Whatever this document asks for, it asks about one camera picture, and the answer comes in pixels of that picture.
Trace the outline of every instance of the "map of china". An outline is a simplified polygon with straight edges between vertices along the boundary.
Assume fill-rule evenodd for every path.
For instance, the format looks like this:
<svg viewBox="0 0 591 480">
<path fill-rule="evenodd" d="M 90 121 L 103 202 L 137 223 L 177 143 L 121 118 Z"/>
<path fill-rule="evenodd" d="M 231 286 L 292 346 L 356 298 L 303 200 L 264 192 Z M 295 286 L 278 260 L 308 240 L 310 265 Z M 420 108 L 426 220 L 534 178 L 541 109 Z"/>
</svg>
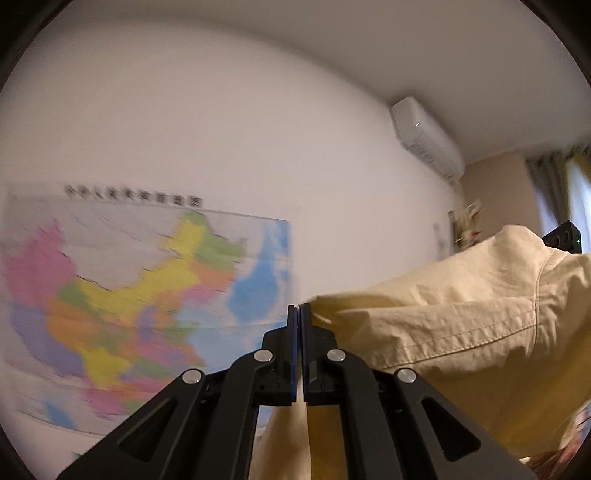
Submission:
<svg viewBox="0 0 591 480">
<path fill-rule="evenodd" d="M 85 400 L 98 416 L 131 414 L 183 370 L 205 366 L 186 341 L 194 329 L 174 314 L 228 289 L 244 255 L 240 242 L 186 213 L 161 246 L 170 258 L 113 290 L 79 277 L 63 245 L 54 222 L 4 259 L 10 321 L 34 358 L 87 382 Z"/>
</svg>

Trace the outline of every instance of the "beige jacket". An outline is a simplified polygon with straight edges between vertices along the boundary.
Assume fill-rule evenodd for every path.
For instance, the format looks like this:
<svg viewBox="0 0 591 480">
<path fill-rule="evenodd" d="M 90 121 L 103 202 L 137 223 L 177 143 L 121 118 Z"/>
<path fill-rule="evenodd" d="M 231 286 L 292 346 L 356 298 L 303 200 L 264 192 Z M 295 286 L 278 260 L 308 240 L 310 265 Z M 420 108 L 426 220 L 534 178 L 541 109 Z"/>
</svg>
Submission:
<svg viewBox="0 0 591 480">
<path fill-rule="evenodd" d="M 591 398 L 591 255 L 524 227 L 311 306 L 340 348 L 374 369 L 414 368 L 518 457 L 557 450 Z M 336 407 L 276 408 L 251 479 L 346 478 L 339 425 Z"/>
</svg>

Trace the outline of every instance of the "wall-mounted air conditioner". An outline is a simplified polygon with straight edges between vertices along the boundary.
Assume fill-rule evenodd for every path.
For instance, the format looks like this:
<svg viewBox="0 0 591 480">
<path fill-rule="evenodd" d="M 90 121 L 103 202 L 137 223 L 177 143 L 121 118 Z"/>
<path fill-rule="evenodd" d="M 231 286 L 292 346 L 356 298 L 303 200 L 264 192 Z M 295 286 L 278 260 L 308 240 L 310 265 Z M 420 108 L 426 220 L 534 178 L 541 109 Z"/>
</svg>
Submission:
<svg viewBox="0 0 591 480">
<path fill-rule="evenodd" d="M 392 107 L 392 117 L 402 144 L 448 181 L 466 171 L 462 153 L 439 123 L 413 97 Z"/>
</svg>

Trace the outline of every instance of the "metal screw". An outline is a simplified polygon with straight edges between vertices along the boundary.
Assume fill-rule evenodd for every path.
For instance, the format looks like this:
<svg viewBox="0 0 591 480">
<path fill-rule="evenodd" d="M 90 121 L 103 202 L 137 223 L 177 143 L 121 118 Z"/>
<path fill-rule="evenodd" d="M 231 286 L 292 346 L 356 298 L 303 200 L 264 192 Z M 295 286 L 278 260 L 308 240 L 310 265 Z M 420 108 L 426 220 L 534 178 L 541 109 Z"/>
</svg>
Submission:
<svg viewBox="0 0 591 480">
<path fill-rule="evenodd" d="M 417 374 L 414 370 L 409 368 L 403 368 L 398 371 L 398 379 L 404 383 L 413 383 L 417 379 Z"/>
<path fill-rule="evenodd" d="M 342 362 L 346 356 L 347 354 L 339 348 L 333 348 L 326 354 L 326 357 L 333 362 Z"/>
<path fill-rule="evenodd" d="M 257 350 L 255 352 L 255 360 L 257 362 L 270 362 L 273 360 L 273 352 L 269 350 Z"/>
<path fill-rule="evenodd" d="M 194 368 L 183 373 L 183 382 L 188 384 L 198 383 L 202 378 L 202 373 L 199 370 L 195 370 Z"/>
</svg>

